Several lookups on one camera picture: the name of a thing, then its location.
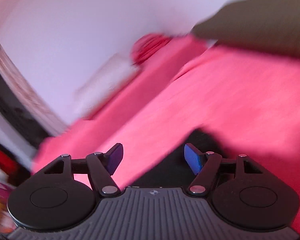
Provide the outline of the black pants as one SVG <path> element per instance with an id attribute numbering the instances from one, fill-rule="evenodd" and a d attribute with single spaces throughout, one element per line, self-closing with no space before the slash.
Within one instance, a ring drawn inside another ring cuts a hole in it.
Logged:
<path id="1" fill-rule="evenodd" d="M 186 187 L 195 178 L 184 158 L 184 146 L 191 143 L 201 152 L 212 151 L 226 157 L 220 143 L 202 129 L 194 129 L 190 135 L 160 163 L 133 181 L 138 187 Z"/>

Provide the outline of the hanging clothes pile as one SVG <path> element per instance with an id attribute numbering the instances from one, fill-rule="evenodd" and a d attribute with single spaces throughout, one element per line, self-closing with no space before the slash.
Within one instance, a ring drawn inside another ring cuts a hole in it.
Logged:
<path id="1" fill-rule="evenodd" d="M 13 188 L 19 186 L 30 175 L 29 170 L 0 144 L 0 233 L 9 233 L 15 228 L 7 210 L 7 199 Z"/>

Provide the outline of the dark window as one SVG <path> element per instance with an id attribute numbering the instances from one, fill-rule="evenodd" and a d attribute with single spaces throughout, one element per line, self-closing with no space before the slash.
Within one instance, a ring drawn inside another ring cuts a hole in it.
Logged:
<path id="1" fill-rule="evenodd" d="M 50 136 L 23 106 L 0 75 L 0 113 L 6 121 L 35 149 Z"/>

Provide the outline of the pink bed blanket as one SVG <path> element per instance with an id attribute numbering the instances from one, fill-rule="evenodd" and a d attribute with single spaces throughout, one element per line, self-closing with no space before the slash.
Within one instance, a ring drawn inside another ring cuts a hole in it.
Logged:
<path id="1" fill-rule="evenodd" d="M 300 197 L 300 59 L 214 46 L 110 134 L 114 126 L 113 119 L 79 121 L 42 144 L 33 171 L 63 153 L 83 158 L 119 142 L 124 157 L 113 178 L 123 188 L 198 128 L 227 156 L 252 157 Z M 300 210 L 293 228 L 300 232 Z"/>

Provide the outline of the white pillow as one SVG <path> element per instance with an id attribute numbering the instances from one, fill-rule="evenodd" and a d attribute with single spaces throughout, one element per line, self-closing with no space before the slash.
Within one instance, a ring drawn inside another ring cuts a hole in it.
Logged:
<path id="1" fill-rule="evenodd" d="M 129 58 L 114 54 L 75 91 L 73 113 L 79 118 L 89 116 L 105 105 L 140 72 L 141 68 Z"/>

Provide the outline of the floral beige curtain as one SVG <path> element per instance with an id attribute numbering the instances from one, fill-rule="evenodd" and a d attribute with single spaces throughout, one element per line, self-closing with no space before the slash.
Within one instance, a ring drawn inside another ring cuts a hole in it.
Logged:
<path id="1" fill-rule="evenodd" d="M 36 93 L 0 44 L 0 75 L 10 90 L 45 130 L 53 136 L 62 134 L 67 125 Z"/>

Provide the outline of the red folded cloth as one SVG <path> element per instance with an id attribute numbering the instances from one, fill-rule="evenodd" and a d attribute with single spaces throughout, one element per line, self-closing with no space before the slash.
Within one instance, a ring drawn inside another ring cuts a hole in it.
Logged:
<path id="1" fill-rule="evenodd" d="M 150 33 L 138 39 L 131 48 L 130 58 L 134 64 L 141 65 L 166 46 L 171 37 L 160 33 Z"/>

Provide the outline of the brown wooden headboard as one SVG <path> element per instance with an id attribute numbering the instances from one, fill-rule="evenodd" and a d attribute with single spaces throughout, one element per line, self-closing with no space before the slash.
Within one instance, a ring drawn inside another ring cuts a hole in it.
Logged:
<path id="1" fill-rule="evenodd" d="M 227 46 L 300 57 L 300 0 L 239 0 L 191 33 Z"/>

